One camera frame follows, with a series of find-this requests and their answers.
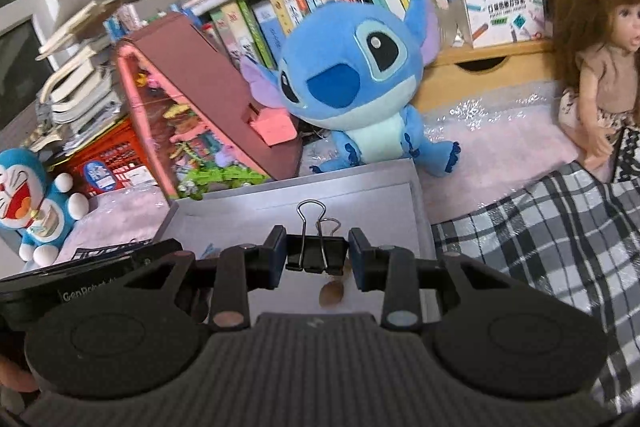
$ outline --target orange basket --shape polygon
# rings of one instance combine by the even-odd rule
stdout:
[[[119,188],[156,183],[129,118],[53,167],[54,175],[62,172],[71,174],[74,190],[88,198]]]

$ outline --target brown doll shirt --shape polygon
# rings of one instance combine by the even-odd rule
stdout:
[[[598,108],[620,113],[636,107],[638,70],[635,53],[608,44],[596,44],[578,53],[575,61],[579,70],[587,66],[598,78]]]

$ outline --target stitch's nose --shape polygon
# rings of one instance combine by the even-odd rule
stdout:
[[[336,64],[306,81],[306,87],[318,102],[343,109],[356,99],[360,91],[360,75],[346,64]]]

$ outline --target ribbed black surface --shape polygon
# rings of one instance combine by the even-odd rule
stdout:
[[[608,418],[587,394],[482,396],[449,377],[418,337],[364,314],[265,314],[252,330],[213,336],[189,370],[144,396],[47,394],[22,417],[33,427],[593,427]]]

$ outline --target wooden drawer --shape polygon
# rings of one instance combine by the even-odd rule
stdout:
[[[424,70],[412,103],[420,112],[454,105],[499,87],[552,80],[551,42],[531,41],[474,50],[468,46],[442,52]]]

